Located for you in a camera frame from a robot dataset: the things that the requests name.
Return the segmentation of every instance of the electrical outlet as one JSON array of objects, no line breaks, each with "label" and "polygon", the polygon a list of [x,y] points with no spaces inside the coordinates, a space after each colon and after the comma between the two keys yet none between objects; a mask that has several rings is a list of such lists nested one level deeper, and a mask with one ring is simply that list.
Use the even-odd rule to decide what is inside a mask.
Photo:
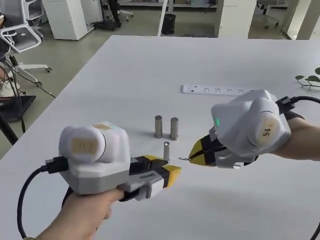
[{"label": "electrical outlet", "polygon": [[224,95],[224,96],[241,96],[247,92],[253,91],[248,87],[225,87],[225,86],[204,86],[204,85],[183,85],[181,92],[183,94],[200,94],[200,95]]}]

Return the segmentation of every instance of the trash can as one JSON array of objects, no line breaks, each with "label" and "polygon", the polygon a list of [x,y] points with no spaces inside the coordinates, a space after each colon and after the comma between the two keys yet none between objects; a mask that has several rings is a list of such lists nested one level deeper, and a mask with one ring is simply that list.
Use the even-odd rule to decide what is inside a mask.
[{"label": "trash can", "polygon": [[170,35],[175,33],[176,15],[166,13],[163,19],[163,25],[161,33],[164,35]]}]

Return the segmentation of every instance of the metal cylinder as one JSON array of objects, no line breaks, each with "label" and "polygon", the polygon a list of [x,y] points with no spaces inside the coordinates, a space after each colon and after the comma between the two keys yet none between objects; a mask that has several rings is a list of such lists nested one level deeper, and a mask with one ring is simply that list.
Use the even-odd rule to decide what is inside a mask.
[{"label": "metal cylinder", "polygon": [[154,137],[157,139],[161,139],[164,137],[164,133],[162,132],[162,116],[157,115],[154,118],[155,130]]},{"label": "metal cylinder", "polygon": [[163,159],[170,162],[170,142],[168,141],[163,144]]},{"label": "metal cylinder", "polygon": [[178,123],[179,123],[179,119],[177,117],[171,118],[171,130],[170,130],[170,139],[171,140],[177,140],[179,138]]}]

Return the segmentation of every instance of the gray floor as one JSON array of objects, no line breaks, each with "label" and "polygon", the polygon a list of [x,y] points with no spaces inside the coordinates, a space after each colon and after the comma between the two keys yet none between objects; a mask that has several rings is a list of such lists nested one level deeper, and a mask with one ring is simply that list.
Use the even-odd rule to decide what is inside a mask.
[{"label": "gray floor", "polygon": [[[50,32],[44,32],[45,42],[39,47],[16,57],[19,62],[25,64],[47,64],[51,67],[53,69],[52,73],[46,73],[41,70],[30,72],[43,83],[42,87],[44,89],[57,96],[111,35],[155,36],[157,34],[160,10],[130,11],[134,13],[134,18],[131,18],[129,22],[123,20],[122,27],[115,32],[95,30],[80,41],[55,40]],[[273,9],[270,14],[281,18],[284,12],[285,10]],[[176,14],[174,36],[182,36],[184,34],[213,35],[214,12],[204,14],[204,11],[176,11],[174,14]],[[264,30],[263,23],[259,17],[253,18],[249,38],[284,39],[279,30],[274,27],[270,27],[267,31]],[[24,115],[26,127],[28,128],[48,107],[53,98],[22,78],[18,78],[17,81],[23,91],[26,91],[28,95],[36,95],[37,97]],[[20,137],[22,135],[20,123],[13,123],[11,126]],[[11,146],[2,134],[0,134],[0,143],[0,158],[2,158]]]}]

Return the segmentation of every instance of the tripod leg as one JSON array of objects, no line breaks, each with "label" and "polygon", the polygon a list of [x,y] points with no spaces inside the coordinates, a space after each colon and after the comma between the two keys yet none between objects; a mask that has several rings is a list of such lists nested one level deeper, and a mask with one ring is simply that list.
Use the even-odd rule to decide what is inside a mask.
[{"label": "tripod leg", "polygon": [[18,141],[17,135],[9,126],[8,122],[5,120],[1,112],[0,112],[0,130],[3,132],[3,134],[11,143],[11,145],[14,145]]}]

